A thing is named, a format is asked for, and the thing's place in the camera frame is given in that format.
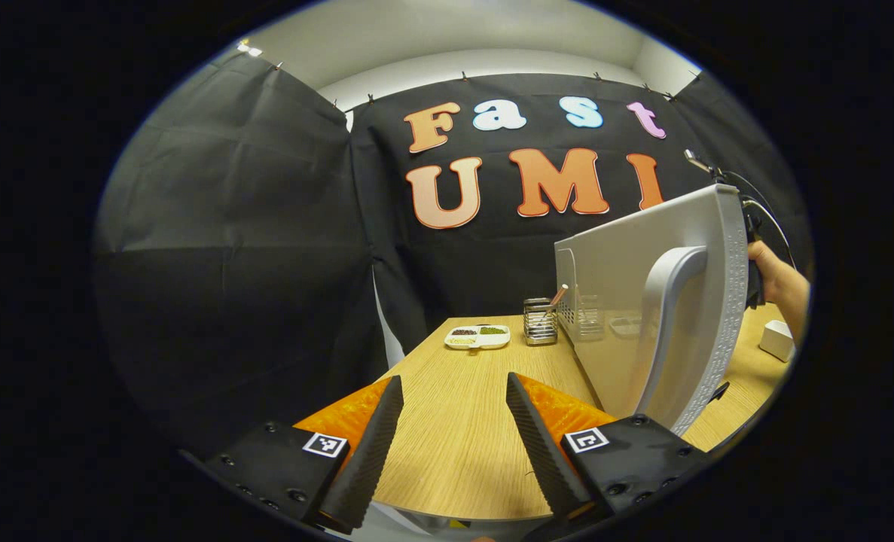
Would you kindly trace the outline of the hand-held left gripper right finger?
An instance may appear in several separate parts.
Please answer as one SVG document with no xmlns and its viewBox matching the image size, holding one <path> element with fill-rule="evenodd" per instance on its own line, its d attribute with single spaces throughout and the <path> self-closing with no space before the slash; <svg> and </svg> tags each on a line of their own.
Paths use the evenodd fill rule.
<svg viewBox="0 0 894 542">
<path fill-rule="evenodd" d="M 526 375 L 506 380 L 506 405 L 558 525 L 642 507 L 714 460 L 649 416 L 617 419 Z"/>
</svg>

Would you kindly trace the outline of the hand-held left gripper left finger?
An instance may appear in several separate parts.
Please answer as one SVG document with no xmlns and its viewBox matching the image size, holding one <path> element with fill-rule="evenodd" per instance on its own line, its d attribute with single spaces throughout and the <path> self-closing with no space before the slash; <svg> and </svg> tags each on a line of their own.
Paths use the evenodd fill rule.
<svg viewBox="0 0 894 542">
<path fill-rule="evenodd" d="M 350 534 L 363 525 L 403 403 L 392 375 L 302 421 L 264 421 L 215 453 L 182 457 L 275 518 Z"/>
</svg>

